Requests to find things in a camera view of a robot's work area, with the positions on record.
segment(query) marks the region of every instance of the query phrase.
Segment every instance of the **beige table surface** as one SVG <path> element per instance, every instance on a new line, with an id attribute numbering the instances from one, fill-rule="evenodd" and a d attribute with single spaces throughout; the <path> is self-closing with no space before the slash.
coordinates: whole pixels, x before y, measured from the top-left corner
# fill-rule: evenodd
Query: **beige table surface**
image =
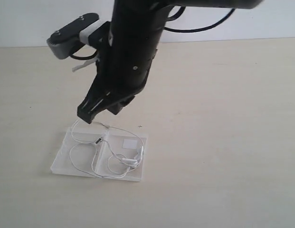
<path id="1" fill-rule="evenodd" d="M 0 228 L 295 228 L 295 38 L 160 44 L 97 116 L 149 134 L 141 183 L 51 174 L 95 77 L 77 64 L 0 49 Z"/>

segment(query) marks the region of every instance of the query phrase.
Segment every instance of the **earphone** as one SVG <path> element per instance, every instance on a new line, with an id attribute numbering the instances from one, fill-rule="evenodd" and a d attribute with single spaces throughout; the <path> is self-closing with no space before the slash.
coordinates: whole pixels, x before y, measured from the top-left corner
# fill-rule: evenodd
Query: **earphone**
<path id="1" fill-rule="evenodd" d="M 86 174 L 89 174 L 91 176 L 94 176 L 94 177 L 100 177 L 100 178 L 115 178 L 115 179 L 119 179 L 119 178 L 123 178 L 125 177 L 128 173 L 134 171 L 136 168 L 138 168 L 142 162 L 142 159 L 143 159 L 143 156 L 144 156 L 144 142 L 143 140 L 137 136 L 136 134 L 128 131 L 128 130 L 125 130 L 125 129 L 121 129 L 121 128 L 117 128 L 117 127 L 112 127 L 112 126 L 109 126 L 109 125 L 105 125 L 103 123 L 100 123 L 100 122 L 94 122 L 96 124 L 100 124 L 102 126 L 104 126 L 105 128 L 109 129 L 109 128 L 114 128 L 114 129 L 118 129 L 118 130 L 121 130 L 121 131 L 125 131 L 125 132 L 128 132 L 132 135 L 134 135 L 136 138 L 138 138 L 140 141 L 141 141 L 141 147 L 137 148 L 137 154 L 135 155 L 134 158 L 126 158 L 124 155 L 122 154 L 116 154 L 113 152 L 112 148 L 111 148 L 111 145 L 110 143 L 105 140 L 103 137 L 100 137 L 98 138 L 97 140 L 93 140 L 93 141 L 86 141 L 86 140 L 81 140 L 81 139 L 77 139 L 74 137 L 73 135 L 73 131 L 74 131 L 74 128 L 80 123 L 80 119 L 76 120 L 72 126 L 71 126 L 71 137 L 74 141 L 78 142 L 78 144 L 76 144 L 75 146 L 73 146 L 70 151 L 69 151 L 69 159 L 71 161 L 71 164 L 74 166 L 74 168 L 76 168 L 78 171 L 81 171 L 83 173 L 86 173 Z M 107 168 L 108 170 L 113 173 L 112 175 L 107 175 L 107 176 L 102 176 L 102 175 L 99 175 L 97 174 L 95 171 L 94 171 L 94 168 L 93 168 L 93 164 L 95 162 L 95 158 L 98 154 L 98 150 L 97 150 L 97 146 L 99 143 L 101 142 L 105 142 L 108 146 L 108 149 L 110 150 L 111 152 L 111 156 L 108 158 L 107 160 Z M 76 148 L 77 146 L 81 145 L 81 144 L 91 144 L 95 147 L 95 154 L 94 154 L 94 157 L 92 159 L 92 162 L 91 162 L 91 169 L 92 169 L 92 172 L 93 173 L 90 173 L 90 172 L 87 172 L 87 171 L 84 171 L 84 170 L 81 170 L 79 169 L 78 167 L 75 166 L 74 162 L 72 161 L 72 158 L 71 158 L 71 152 L 73 151 L 74 148 Z M 110 166 L 109 166 L 109 161 L 112 159 L 112 158 L 115 158 L 117 159 L 121 164 L 124 164 L 126 166 L 126 170 L 125 172 L 123 173 L 118 173 L 118 172 L 115 172 L 113 171 Z"/>

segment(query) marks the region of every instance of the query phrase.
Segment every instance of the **black cable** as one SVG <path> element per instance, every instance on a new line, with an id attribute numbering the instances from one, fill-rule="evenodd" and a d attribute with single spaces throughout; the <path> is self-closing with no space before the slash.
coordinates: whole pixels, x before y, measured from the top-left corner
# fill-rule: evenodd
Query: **black cable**
<path id="1" fill-rule="evenodd" d="M 184 13 L 184 11 L 185 11 L 185 7 L 183 7 L 183 6 L 180 7 L 180 9 L 174 15 L 172 15 L 169 18 L 167 18 L 166 21 L 173 21 L 173 20 L 178 19 L 182 15 L 182 13 Z"/>
<path id="2" fill-rule="evenodd" d="M 90 59 L 96 57 L 96 55 L 97 55 L 97 51 L 95 51 L 95 53 L 93 53 L 92 55 L 85 56 L 85 57 L 75 56 L 74 54 L 70 54 L 69 56 L 73 59 L 76 59 L 76 60 L 90 60 Z"/>
<path id="3" fill-rule="evenodd" d="M 210 30 L 210 29 L 213 29 L 213 28 L 217 27 L 218 25 L 222 24 L 224 21 L 226 21 L 234 13 L 234 11 L 235 11 L 235 9 L 232 9 L 220 21 L 216 22 L 213 25 L 204 27 L 204 28 L 197 28 L 197 29 L 173 29 L 173 28 L 164 27 L 164 30 L 169 31 L 169 32 L 178 32 L 178 33 L 193 33 L 193 32 L 202 32 L 202 31 Z"/>

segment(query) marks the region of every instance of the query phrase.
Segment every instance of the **white cable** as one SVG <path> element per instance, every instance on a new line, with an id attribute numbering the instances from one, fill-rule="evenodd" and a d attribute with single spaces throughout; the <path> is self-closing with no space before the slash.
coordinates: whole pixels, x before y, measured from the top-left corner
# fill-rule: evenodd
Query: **white cable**
<path id="1" fill-rule="evenodd" d="M 112 126 L 109 126 L 109 125 L 105 125 L 105 124 L 103 124 L 103 123 L 101 123 L 101 122 L 94 122 L 94 123 L 97 123 L 97 124 L 100 124 L 100 125 L 104 126 L 104 127 L 107 128 L 107 129 L 109 129 L 109 128 L 114 128 L 114 129 L 117 129 L 117 130 L 121 130 L 121 131 L 128 132 L 128 133 L 134 135 L 135 137 L 137 137 L 137 138 L 141 141 L 143 151 L 142 151 L 142 153 L 140 154 L 140 160 L 139 160 L 138 164 L 136 165 L 136 167 L 132 168 L 130 164 L 127 164 L 127 163 L 123 162 L 123 160 L 122 160 L 121 158 L 119 158 L 119 156 L 121 156 L 122 158 L 125 158 L 125 159 L 126 159 L 126 157 L 125 157 L 124 155 L 122 155 L 122 154 L 116 154 L 116 153 L 113 152 L 113 150 L 112 150 L 112 148 L 111 148 L 111 145 L 110 145 L 110 143 L 109 143 L 107 140 L 105 140 L 105 139 L 103 139 L 103 138 L 98 138 L 98 139 L 93 140 L 93 141 L 87 141 L 87 140 L 81 140 L 81 139 L 77 139 L 77 138 L 75 138 L 74 135 L 73 135 L 73 131 L 74 131 L 74 128 L 80 123 L 80 121 L 81 121 L 80 119 L 77 119 L 77 120 L 73 123 L 73 125 L 71 126 L 71 137 L 72 137 L 72 139 L 73 139 L 74 141 L 76 141 L 76 142 L 79 143 L 79 144 L 73 146 L 73 147 L 70 149 L 70 151 L 69 151 L 69 159 L 70 159 L 70 161 L 71 161 L 71 164 L 74 166 L 74 168 L 76 168 L 78 171 L 81 171 L 81 172 L 83 172 L 83 173 L 87 173 L 87 174 L 89 174 L 89 175 L 91 175 L 91 176 L 93 176 L 93 177 L 120 179 L 120 178 L 125 177 L 128 173 L 134 171 L 135 169 L 137 169 L 137 168 L 140 166 L 140 164 L 141 164 L 141 162 L 142 162 L 142 159 L 143 159 L 145 146 L 144 146 L 144 142 L 143 142 L 143 140 L 142 140 L 138 135 L 136 135 L 136 134 L 134 134 L 134 133 L 132 133 L 132 132 L 130 132 L 130 131 L 128 131 L 128 130 L 122 129 L 122 128 L 112 127 Z M 97 145 L 99 142 L 102 142 L 102 141 L 105 142 L 105 143 L 107 144 L 107 146 L 108 146 L 108 148 L 109 148 L 109 150 L 110 150 L 110 152 L 111 152 L 111 154 L 112 154 L 112 156 L 110 156 L 110 157 L 108 158 L 108 160 L 107 160 L 107 168 L 108 168 L 108 170 L 109 170 L 110 172 L 112 172 L 114 175 L 102 176 L 102 175 L 97 174 L 97 173 L 94 171 L 93 164 L 94 164 L 94 162 L 95 162 L 95 158 L 96 158 L 96 156 L 97 156 L 97 148 L 96 148 L 96 145 Z M 72 159 L 71 159 L 71 152 L 72 152 L 72 150 L 73 150 L 75 147 L 77 147 L 78 145 L 81 145 L 81 144 L 92 144 L 93 146 L 95 146 L 95 154 L 94 154 L 94 157 L 93 157 L 92 162 L 91 162 L 91 170 L 92 170 L 92 172 L 93 172 L 94 174 L 79 169 L 78 167 L 75 166 L 74 162 L 73 162 Z M 113 170 L 110 168 L 110 166 L 109 166 L 109 161 L 110 161 L 112 158 L 116 158 L 117 160 L 120 161 L 120 163 L 122 163 L 122 164 L 124 164 L 124 165 L 127 166 L 127 169 L 125 170 L 124 173 L 115 172 L 115 171 L 113 171 Z"/>

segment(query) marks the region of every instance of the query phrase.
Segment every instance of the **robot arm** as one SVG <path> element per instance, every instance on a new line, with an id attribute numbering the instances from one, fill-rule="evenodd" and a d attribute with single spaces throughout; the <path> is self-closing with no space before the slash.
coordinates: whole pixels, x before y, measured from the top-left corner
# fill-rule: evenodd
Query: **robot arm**
<path id="1" fill-rule="evenodd" d="M 107 109 L 118 114 L 144 89 L 165 23 L 174 6 L 251 9 L 262 0 L 115 0 L 111 22 L 85 14 L 47 40 L 59 59 L 92 59 L 97 75 L 77 115 L 87 123 Z M 76 57 L 84 45 L 97 50 Z"/>

